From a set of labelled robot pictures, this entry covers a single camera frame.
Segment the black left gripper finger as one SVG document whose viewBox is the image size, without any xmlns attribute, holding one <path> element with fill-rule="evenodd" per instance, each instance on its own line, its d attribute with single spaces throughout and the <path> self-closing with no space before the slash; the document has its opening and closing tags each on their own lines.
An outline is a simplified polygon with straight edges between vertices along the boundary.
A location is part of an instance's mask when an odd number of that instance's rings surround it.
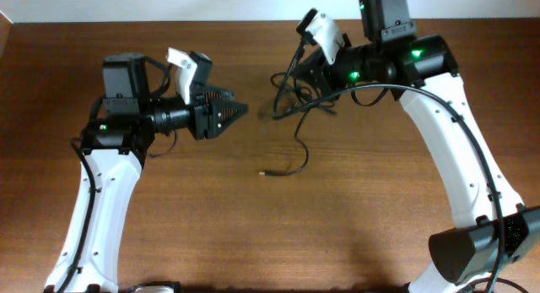
<svg viewBox="0 0 540 293">
<path fill-rule="evenodd" d="M 202 101 L 207 104 L 210 100 L 234 100 L 235 93 L 232 90 L 227 90 L 218 86 L 206 86 L 202 89 Z"/>
<path fill-rule="evenodd" d="M 248 112 L 248 105 L 232 100 L 211 100 L 209 111 L 207 138 L 217 138 Z"/>
</svg>

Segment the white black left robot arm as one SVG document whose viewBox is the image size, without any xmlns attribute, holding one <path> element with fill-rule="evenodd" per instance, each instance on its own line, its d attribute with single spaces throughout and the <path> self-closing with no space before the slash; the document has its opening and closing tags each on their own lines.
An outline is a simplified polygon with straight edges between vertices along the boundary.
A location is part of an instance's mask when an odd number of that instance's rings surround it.
<svg viewBox="0 0 540 293">
<path fill-rule="evenodd" d="M 211 85 L 212 60 L 174 48 L 161 63 L 141 53 L 105 57 L 105 93 L 79 138 L 78 197 L 46 292 L 117 292 L 118 258 L 132 192 L 156 135 L 186 128 L 196 140 L 217 138 L 248 107 Z"/>
</svg>

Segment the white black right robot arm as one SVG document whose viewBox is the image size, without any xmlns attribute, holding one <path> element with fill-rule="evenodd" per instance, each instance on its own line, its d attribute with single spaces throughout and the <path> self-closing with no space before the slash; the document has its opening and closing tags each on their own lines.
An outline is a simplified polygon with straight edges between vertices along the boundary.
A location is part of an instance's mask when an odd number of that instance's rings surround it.
<svg viewBox="0 0 540 293">
<path fill-rule="evenodd" d="M 407 0 L 359 0 L 367 43 L 352 46 L 312 9 L 298 24 L 316 51 L 294 71 L 323 100 L 391 92 L 419 130 L 444 183 L 454 227 L 429 238 L 427 269 L 407 292 L 492 290 L 500 271 L 539 243 L 539 210 L 501 173 L 473 117 L 456 59 L 439 35 L 418 36 Z"/>
</svg>

